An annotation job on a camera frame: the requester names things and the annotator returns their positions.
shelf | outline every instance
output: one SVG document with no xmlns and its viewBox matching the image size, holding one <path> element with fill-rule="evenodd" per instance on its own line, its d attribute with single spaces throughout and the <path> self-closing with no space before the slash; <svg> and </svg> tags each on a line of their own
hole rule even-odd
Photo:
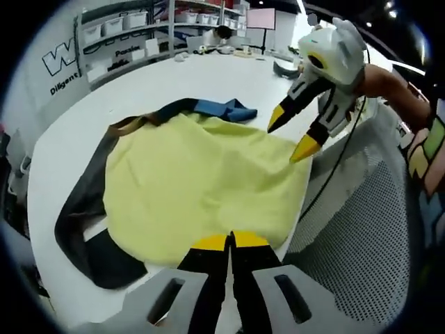
<svg viewBox="0 0 445 334">
<path fill-rule="evenodd" d="M 212 24 L 201 24 L 201 23 L 182 23 L 182 22 L 175 22 L 175 26 L 185 26 L 185 27 L 191 27 L 191 28 L 216 28 L 218 25 L 212 25 Z"/>
<path fill-rule="evenodd" d="M 174 52 L 176 54 L 180 54 L 181 52 L 185 52 L 185 51 L 187 51 L 186 47 L 174 50 Z M 101 77 L 91 81 L 90 82 L 91 90 L 96 90 L 100 86 L 103 86 L 104 84 L 106 84 L 118 77 L 121 77 L 122 75 L 124 75 L 126 73 L 130 73 L 131 71 L 137 70 L 138 68 L 149 65 L 150 61 L 156 60 L 158 58 L 169 57 L 169 56 L 170 56 L 170 52 L 165 51 L 165 52 L 161 52 L 159 54 L 155 54 L 153 56 L 148 56 L 148 57 L 138 59 L 137 61 L 132 61 L 126 65 L 123 65 L 123 66 L 118 67 L 114 70 L 111 70 L 110 72 L 107 72 L 106 74 L 102 75 Z"/>
<path fill-rule="evenodd" d="M 220 5 L 215 5 L 213 3 L 207 3 L 207 2 L 199 1 L 199 0 L 176 0 L 176 3 L 187 3 L 189 5 L 188 7 L 190 7 L 190 8 L 210 8 L 210 9 L 214 9 L 214 10 L 221 9 Z M 243 16 L 237 10 L 228 9 L 228 8 L 224 8 L 224 13 L 228 13 L 233 16 Z"/>
<path fill-rule="evenodd" d="M 101 37 L 100 39 L 94 41 L 93 43 L 86 44 L 83 47 L 83 50 L 87 51 L 88 49 L 92 49 L 93 47 L 96 47 L 97 45 L 104 44 L 105 42 L 108 42 L 109 40 L 113 40 L 115 38 L 131 35 L 132 33 L 138 33 L 141 31 L 147 31 L 147 30 L 159 29 L 159 28 L 167 28 L 167 27 L 168 27 L 168 22 L 159 23 L 159 24 L 149 24 L 147 26 L 138 26 L 136 28 L 122 30 L 118 33 L 114 33 L 113 35 L 107 35 L 107 36 Z"/>
<path fill-rule="evenodd" d="M 220 10 L 220 5 L 215 5 L 213 3 L 207 3 L 199 0 L 176 0 L 176 3 L 187 3 L 189 8 L 212 8 L 216 10 Z"/>
</svg>

mesh surface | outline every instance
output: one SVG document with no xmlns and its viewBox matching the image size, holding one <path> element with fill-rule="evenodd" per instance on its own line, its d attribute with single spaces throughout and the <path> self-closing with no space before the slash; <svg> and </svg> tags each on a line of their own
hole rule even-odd
<svg viewBox="0 0 445 334">
<path fill-rule="evenodd" d="M 338 309 L 376 324 L 388 324 L 400 314 L 418 242 L 412 231 L 418 223 L 412 218 L 417 197 L 410 192 L 406 165 L 388 123 L 377 118 L 357 128 L 330 183 L 298 223 L 286 256 L 286 263 L 335 295 Z M 343 145 L 338 142 L 315 158 L 303 211 Z"/>
<path fill-rule="evenodd" d="M 410 256 L 403 199 L 379 163 L 298 254 L 298 267 L 334 293 L 337 307 L 353 319 L 387 324 L 404 305 Z"/>
</svg>

blue fabric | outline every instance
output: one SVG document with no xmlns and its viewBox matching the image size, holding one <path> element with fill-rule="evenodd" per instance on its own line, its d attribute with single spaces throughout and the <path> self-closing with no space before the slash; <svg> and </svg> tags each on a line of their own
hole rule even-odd
<svg viewBox="0 0 445 334">
<path fill-rule="evenodd" d="M 225 104 L 209 100 L 198 100 L 194 112 L 219 117 L 229 122 L 244 122 L 257 117 L 258 114 L 256 109 L 247 109 L 236 99 L 230 100 Z"/>
<path fill-rule="evenodd" d="M 208 116 L 215 116 L 221 118 L 226 112 L 227 107 L 225 104 L 212 102 L 208 100 L 198 100 L 195 109 L 193 111 L 202 113 Z"/>
<path fill-rule="evenodd" d="M 182 111 L 194 111 L 205 116 L 214 116 L 228 122 L 245 122 L 257 117 L 256 109 L 247 109 L 238 100 L 225 104 L 209 100 L 182 99 L 174 101 L 154 113 L 159 124 L 168 122 Z"/>
</svg>

black cable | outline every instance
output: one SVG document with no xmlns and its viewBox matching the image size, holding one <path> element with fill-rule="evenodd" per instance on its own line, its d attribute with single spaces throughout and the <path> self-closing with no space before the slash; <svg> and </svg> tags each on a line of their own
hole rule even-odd
<svg viewBox="0 0 445 334">
<path fill-rule="evenodd" d="M 370 59 L 370 57 L 369 57 L 369 50 L 368 50 L 367 48 L 366 48 L 366 52 L 368 53 L 368 63 L 370 63 L 370 62 L 371 62 L 371 59 Z M 353 133 L 354 133 L 354 131 L 355 131 L 355 128 L 357 127 L 357 124 L 358 124 L 358 122 L 359 122 L 359 120 L 360 120 L 360 116 L 361 116 L 362 113 L 363 113 L 364 105 L 365 105 L 365 104 L 366 104 L 366 96 L 364 97 L 362 107 L 360 108 L 360 111 L 359 111 L 359 113 L 358 113 L 358 115 L 357 115 L 357 119 L 355 120 L 355 123 L 354 123 L 354 125 L 353 125 L 353 128 L 352 128 L 352 130 L 350 131 L 349 136 L 348 136 L 348 138 L 346 139 L 345 145 L 343 146 L 343 149 L 341 150 L 341 152 L 340 152 L 340 154 L 339 154 L 339 158 L 338 158 L 337 161 L 335 162 L 334 168 L 331 170 L 331 173 L 330 173 L 329 176 L 327 177 L 325 183 L 324 183 L 323 186 L 320 188 L 320 190 L 318 191 L 318 193 L 315 195 L 314 199 L 311 201 L 311 203 L 309 204 L 309 206 L 308 206 L 308 207 L 306 208 L 306 210 L 301 214 L 299 221 L 303 220 L 303 218 L 306 216 L 306 214 L 309 212 L 309 210 L 312 209 L 312 207 L 315 205 L 316 201 L 320 198 L 322 192 L 325 190 L 327 184 L 329 184 L 329 181 L 332 179 L 332 176 L 334 175 L 335 171 L 337 170 L 337 168 L 338 168 L 338 166 L 339 166 L 339 164 L 340 164 L 341 158 L 343 158 L 343 155 L 344 155 L 345 152 L 346 152 L 346 148 L 348 147 L 348 144 L 349 144 L 349 142 L 350 142 L 350 139 L 352 138 Z"/>
</svg>

screen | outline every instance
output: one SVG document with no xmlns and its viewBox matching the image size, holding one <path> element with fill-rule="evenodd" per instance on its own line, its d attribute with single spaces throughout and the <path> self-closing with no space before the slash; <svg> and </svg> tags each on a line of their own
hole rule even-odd
<svg viewBox="0 0 445 334">
<path fill-rule="evenodd" d="M 261 8 L 248 10 L 248 28 L 275 30 L 275 9 Z"/>
</svg>

